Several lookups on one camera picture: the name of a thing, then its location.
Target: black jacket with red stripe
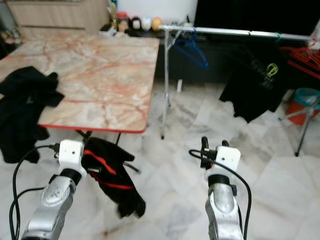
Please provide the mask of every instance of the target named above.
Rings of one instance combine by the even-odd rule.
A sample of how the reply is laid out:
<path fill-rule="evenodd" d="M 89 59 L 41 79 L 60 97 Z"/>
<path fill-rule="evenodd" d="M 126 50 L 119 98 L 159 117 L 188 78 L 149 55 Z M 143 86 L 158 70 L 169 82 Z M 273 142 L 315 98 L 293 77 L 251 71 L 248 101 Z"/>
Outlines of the black jacket with red stripe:
<path fill-rule="evenodd" d="M 82 166 L 99 183 L 103 192 L 118 204 L 120 217 L 132 213 L 141 217 L 146 203 L 123 167 L 124 161 L 132 162 L 135 156 L 112 142 L 96 137 L 89 138 L 83 155 Z"/>

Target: black t-shirt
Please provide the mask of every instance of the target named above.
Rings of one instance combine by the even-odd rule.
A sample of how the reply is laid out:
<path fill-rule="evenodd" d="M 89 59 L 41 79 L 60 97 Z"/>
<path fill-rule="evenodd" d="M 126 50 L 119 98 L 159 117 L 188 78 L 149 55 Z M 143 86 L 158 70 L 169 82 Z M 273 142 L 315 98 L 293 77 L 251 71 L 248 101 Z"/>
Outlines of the black t-shirt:
<path fill-rule="evenodd" d="M 234 116 L 248 123 L 267 110 L 274 112 L 288 90 L 288 64 L 280 50 L 273 44 L 248 43 L 233 55 L 237 64 L 220 100 L 231 101 Z"/>

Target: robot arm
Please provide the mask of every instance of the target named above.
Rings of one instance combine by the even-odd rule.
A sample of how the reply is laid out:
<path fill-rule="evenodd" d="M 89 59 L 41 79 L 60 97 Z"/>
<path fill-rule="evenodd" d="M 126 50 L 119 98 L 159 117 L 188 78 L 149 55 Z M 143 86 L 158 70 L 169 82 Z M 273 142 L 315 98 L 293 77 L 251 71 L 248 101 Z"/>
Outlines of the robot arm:
<path fill-rule="evenodd" d="M 40 206 L 33 214 L 22 240 L 58 240 L 66 213 L 73 203 L 76 185 L 87 174 L 81 165 L 84 144 L 63 140 L 60 143 L 59 175 L 54 175 L 41 194 Z"/>
<path fill-rule="evenodd" d="M 201 139 L 201 151 L 190 150 L 189 153 L 201 159 L 201 167 L 206 168 L 204 178 L 208 182 L 208 199 L 205 210 L 209 218 L 210 240 L 243 240 L 242 223 L 240 223 L 239 207 L 235 198 L 236 186 L 231 182 L 234 176 L 217 164 L 222 164 L 232 171 L 236 171 L 241 153 L 238 149 L 229 147 L 228 142 L 223 141 L 223 146 L 216 150 L 210 150 L 208 139 Z"/>

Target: ball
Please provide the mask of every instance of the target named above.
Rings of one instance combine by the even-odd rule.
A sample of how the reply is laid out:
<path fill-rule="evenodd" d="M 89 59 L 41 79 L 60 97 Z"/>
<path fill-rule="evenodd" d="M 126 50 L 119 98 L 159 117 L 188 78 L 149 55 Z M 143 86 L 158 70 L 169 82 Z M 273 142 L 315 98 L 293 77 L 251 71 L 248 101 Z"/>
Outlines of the ball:
<path fill-rule="evenodd" d="M 150 17 L 145 16 L 144 18 L 142 18 L 141 27 L 143 30 L 149 31 L 151 29 L 151 26 L 152 26 L 152 20 Z"/>
<path fill-rule="evenodd" d="M 160 17 L 155 17 L 152 21 L 152 29 L 153 31 L 157 32 L 159 31 L 159 26 L 162 25 L 162 20 Z"/>
<path fill-rule="evenodd" d="M 141 20 L 140 20 L 139 17 L 134 16 L 134 17 L 132 18 L 132 28 L 133 28 L 134 30 L 139 30 L 139 29 L 141 28 Z"/>

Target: table leg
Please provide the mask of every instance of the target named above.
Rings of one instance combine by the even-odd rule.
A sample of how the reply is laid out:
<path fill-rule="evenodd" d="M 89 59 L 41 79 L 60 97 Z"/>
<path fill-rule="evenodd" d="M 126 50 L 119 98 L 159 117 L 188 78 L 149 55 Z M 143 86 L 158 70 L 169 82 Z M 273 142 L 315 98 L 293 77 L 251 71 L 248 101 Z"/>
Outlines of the table leg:
<path fill-rule="evenodd" d="M 115 144 L 116 144 L 116 145 L 119 144 L 120 137 L 121 137 L 121 132 L 118 133 L 118 136 L 116 137 L 116 141 L 115 141 Z M 125 161 L 123 162 L 123 165 L 131 168 L 132 170 L 134 170 L 134 171 L 135 171 L 136 173 L 138 173 L 138 174 L 141 173 L 141 171 L 140 171 L 138 168 L 136 168 L 135 166 L 132 166 L 131 164 L 129 164 L 129 163 L 125 162 Z"/>
<path fill-rule="evenodd" d="M 82 141 L 85 143 L 92 135 L 92 131 L 83 132 L 81 130 L 75 130 L 78 134 L 80 134 L 83 139 Z"/>

